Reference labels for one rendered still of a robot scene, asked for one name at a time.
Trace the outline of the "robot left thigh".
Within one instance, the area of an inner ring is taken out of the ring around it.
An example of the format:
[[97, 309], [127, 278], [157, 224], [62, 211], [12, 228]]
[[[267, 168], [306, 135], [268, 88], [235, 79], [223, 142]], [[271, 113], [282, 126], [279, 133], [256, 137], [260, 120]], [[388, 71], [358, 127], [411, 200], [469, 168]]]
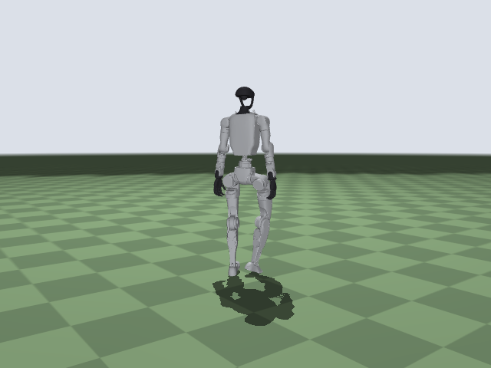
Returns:
[[235, 173], [231, 172], [225, 175], [222, 179], [223, 185], [226, 187], [226, 199], [228, 205], [228, 218], [230, 230], [236, 230], [239, 228], [239, 196], [240, 196], [240, 184], [234, 181]]

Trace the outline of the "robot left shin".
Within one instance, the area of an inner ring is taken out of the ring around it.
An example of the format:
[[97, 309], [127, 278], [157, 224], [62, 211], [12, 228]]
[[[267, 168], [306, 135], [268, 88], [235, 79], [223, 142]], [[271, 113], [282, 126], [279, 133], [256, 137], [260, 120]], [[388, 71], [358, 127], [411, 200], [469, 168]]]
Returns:
[[230, 230], [229, 228], [229, 218], [227, 218], [227, 244], [229, 247], [229, 259], [230, 267], [236, 266], [236, 249], [238, 246], [238, 229]]

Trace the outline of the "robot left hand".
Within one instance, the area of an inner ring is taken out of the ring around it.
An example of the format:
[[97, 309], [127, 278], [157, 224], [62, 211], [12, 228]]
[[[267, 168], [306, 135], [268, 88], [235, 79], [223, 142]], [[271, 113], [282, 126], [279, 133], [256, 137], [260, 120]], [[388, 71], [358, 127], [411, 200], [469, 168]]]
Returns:
[[217, 196], [224, 196], [224, 194], [222, 193], [221, 187], [223, 187], [225, 190], [226, 190], [226, 188], [222, 184], [222, 178], [223, 178], [223, 176], [219, 176], [219, 171], [218, 170], [216, 170], [216, 172], [215, 172], [215, 178], [216, 178], [216, 180], [214, 182], [214, 190], [213, 191], [214, 191], [215, 195], [217, 195]]

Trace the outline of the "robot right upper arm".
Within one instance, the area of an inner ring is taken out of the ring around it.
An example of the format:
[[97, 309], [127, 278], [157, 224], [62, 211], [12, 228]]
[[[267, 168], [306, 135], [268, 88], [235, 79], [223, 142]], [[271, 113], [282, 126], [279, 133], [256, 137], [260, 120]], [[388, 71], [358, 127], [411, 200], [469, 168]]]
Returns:
[[269, 153], [269, 143], [270, 143], [270, 120], [268, 117], [263, 115], [255, 115], [255, 121], [260, 126], [260, 134], [262, 139], [261, 149], [264, 153]]

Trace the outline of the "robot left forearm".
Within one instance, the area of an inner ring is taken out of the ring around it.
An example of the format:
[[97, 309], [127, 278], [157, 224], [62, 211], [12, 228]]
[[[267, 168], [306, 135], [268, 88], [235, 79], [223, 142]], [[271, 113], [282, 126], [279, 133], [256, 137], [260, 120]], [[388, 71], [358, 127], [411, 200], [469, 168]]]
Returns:
[[[225, 160], [226, 160], [226, 154], [221, 153], [218, 148], [218, 153], [217, 153], [217, 161], [216, 161], [216, 170], [219, 171], [219, 176], [223, 176], [223, 170], [225, 168]], [[215, 170], [215, 172], [216, 172]]]

